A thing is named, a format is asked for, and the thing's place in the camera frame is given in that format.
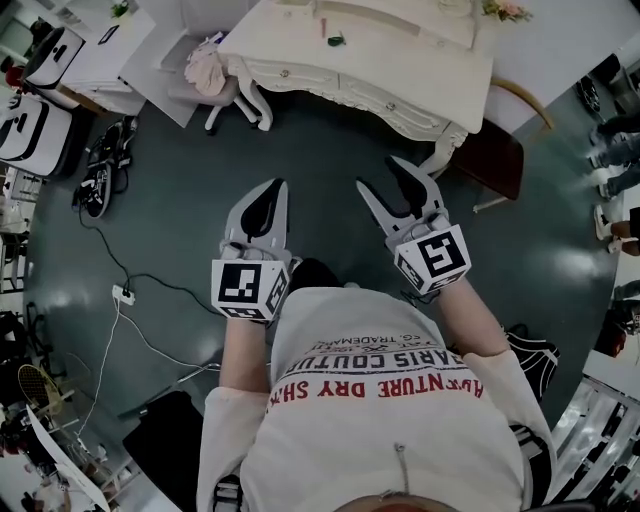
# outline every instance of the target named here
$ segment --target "white power cord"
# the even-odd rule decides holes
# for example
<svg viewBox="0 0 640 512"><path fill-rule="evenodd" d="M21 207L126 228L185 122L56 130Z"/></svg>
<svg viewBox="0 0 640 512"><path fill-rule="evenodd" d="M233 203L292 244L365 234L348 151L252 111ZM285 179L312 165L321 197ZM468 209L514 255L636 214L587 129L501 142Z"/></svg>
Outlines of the white power cord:
<svg viewBox="0 0 640 512"><path fill-rule="evenodd" d="M155 352L158 355L161 355L162 357L168 359L169 361L179 364L181 366L189 366L191 368L199 368L200 370L203 371L210 371L210 372L219 372L219 369L216 368L207 368L206 366L200 366L199 364L191 364L191 363L185 363L183 361L179 361L173 357L171 357L169 354L165 354L164 352L162 352L161 350L157 349L156 347L154 347L153 345L151 345L151 343L149 343L147 341L147 338L144 336L144 334L142 333L142 331L140 330L140 327L138 327L138 324L136 324L136 322L132 319L129 318L127 315L125 315L124 313L122 313L120 311L120 300L116 299L115 297L113 298L113 305L116 309L116 321L113 323L113 327L111 327L111 335L109 336L109 342L107 343L107 348L104 351L104 357L102 358L102 365L100 366L100 375L98 377L98 387L96 388L96 394L95 397L93 399L93 403L91 404L91 409L89 409L89 414L87 414L87 417L84 419L84 423L82 424L82 426L80 427L80 430L78 430L76 437L80 437L80 434L82 434L82 431L84 430L84 428L87 425L87 422L89 421L89 418L91 417L91 414L93 413L93 409L96 406L96 402L98 401L98 395L100 393L100 386L102 385L102 373L104 372L104 366L105 363L107 362L107 355L109 354L109 348L111 347L111 343L113 342L113 334L116 330L116 326L118 325L118 320L120 320L120 317L124 318L125 320L128 320L129 322L131 322L133 324L133 326L136 328L136 331L138 331L138 334L140 335L140 337L142 338L142 341L144 341L144 344L147 346L147 348L149 350L151 350L152 352Z"/></svg>

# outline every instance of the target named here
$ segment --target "desk drawer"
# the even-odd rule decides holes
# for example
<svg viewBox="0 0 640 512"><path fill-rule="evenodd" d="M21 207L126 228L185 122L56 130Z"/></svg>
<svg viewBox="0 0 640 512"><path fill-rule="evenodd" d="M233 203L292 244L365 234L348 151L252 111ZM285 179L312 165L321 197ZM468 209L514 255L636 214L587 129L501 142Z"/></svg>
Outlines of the desk drawer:
<svg viewBox="0 0 640 512"><path fill-rule="evenodd" d="M444 131L449 122L425 110L411 105L400 98L378 89L371 84L340 75L340 89L345 94L361 102L391 126L397 129L396 123L411 132L407 136L422 139L428 135L438 135Z"/></svg>
<svg viewBox="0 0 640 512"><path fill-rule="evenodd" d="M272 91L337 91L338 73L314 66L244 59L253 79Z"/></svg>

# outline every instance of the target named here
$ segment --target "green object on desk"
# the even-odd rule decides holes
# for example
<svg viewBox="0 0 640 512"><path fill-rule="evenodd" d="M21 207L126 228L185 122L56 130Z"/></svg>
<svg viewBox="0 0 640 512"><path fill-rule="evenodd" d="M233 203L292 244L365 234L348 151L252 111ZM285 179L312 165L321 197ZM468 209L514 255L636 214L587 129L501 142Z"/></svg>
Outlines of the green object on desk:
<svg viewBox="0 0 640 512"><path fill-rule="evenodd" d="M342 35L342 32L340 32L339 36L333 36L327 39L327 43L329 44L329 46L340 46L342 44L347 44L347 41Z"/></svg>

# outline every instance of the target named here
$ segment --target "brown chair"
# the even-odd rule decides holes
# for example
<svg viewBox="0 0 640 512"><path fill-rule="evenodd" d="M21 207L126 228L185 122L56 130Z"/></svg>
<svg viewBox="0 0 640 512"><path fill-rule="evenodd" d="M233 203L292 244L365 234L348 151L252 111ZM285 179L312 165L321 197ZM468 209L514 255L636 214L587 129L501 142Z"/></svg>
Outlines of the brown chair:
<svg viewBox="0 0 640 512"><path fill-rule="evenodd" d="M482 129L469 134L451 158L451 166L468 174L502 197L476 205L474 212L520 195L524 170L524 149L511 134L486 119Z"/></svg>

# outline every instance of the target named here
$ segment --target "black sneaker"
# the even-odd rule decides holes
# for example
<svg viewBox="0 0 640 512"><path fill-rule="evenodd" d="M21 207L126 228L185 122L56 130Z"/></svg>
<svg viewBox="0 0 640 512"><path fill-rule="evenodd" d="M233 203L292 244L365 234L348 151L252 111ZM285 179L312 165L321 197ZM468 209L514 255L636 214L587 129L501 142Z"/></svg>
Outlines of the black sneaker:
<svg viewBox="0 0 640 512"><path fill-rule="evenodd" d="M86 210L95 219L104 214L111 198L111 169L110 162L94 165L89 169L73 193L74 210Z"/></svg>

